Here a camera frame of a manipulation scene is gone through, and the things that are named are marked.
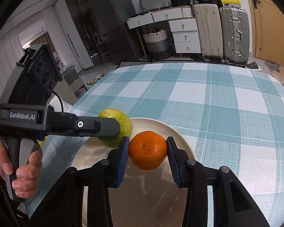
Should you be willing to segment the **person's left hand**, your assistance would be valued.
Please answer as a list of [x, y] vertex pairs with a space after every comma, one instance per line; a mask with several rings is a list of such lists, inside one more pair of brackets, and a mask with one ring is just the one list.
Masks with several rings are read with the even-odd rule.
[[[12, 187], [18, 197], [27, 199], [36, 193], [40, 171], [42, 169], [41, 160], [42, 150], [41, 147], [38, 147], [30, 154], [29, 163], [17, 169], [17, 178], [12, 181]], [[4, 178], [6, 174], [11, 175], [12, 173], [13, 167], [8, 157], [4, 141], [0, 137], [0, 175]]]

